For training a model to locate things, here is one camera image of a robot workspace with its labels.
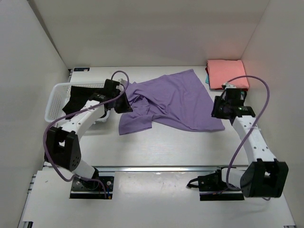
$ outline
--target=white enclosure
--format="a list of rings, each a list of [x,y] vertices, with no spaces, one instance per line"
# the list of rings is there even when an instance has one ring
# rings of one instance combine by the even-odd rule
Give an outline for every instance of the white enclosure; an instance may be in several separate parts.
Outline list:
[[[0,227],[17,227],[43,162],[44,112],[68,70],[26,1],[0,1]]]

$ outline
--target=purple shirt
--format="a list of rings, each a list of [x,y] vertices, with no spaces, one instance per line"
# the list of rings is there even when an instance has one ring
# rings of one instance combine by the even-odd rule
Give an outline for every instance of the purple shirt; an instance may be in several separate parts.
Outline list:
[[[126,90],[132,113],[122,114],[119,134],[152,128],[152,121],[191,132],[221,131],[211,117],[213,101],[193,69],[142,82]]]

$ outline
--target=folded pink cloth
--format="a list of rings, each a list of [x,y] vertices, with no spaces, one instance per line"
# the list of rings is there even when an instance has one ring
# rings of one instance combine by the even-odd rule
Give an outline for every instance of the folded pink cloth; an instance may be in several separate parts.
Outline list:
[[[237,76],[245,74],[241,60],[208,60],[210,89],[222,89],[222,84]],[[231,82],[237,88],[249,89],[247,78],[240,78]]]

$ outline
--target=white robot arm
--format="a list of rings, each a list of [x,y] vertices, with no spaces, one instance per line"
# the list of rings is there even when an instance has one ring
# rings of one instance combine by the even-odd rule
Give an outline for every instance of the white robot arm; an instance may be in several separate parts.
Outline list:
[[[278,161],[267,146],[250,106],[244,106],[247,93],[233,85],[225,85],[221,96],[216,96],[212,117],[229,119],[248,157],[249,167],[245,171],[236,168],[221,169],[221,181],[240,189],[245,197],[280,197],[287,178],[288,166]]]

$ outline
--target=laundry basket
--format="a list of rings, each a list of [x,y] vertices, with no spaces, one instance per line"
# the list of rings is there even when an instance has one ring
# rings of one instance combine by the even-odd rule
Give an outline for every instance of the laundry basket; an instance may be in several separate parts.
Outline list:
[[[55,85],[49,96],[45,120],[47,122],[53,122],[54,120],[65,115],[62,108],[68,103],[71,96],[71,86],[89,87],[89,88],[102,88],[104,82],[75,82],[75,83],[59,83]],[[99,118],[97,121],[105,122],[109,117],[110,110],[103,118]]]

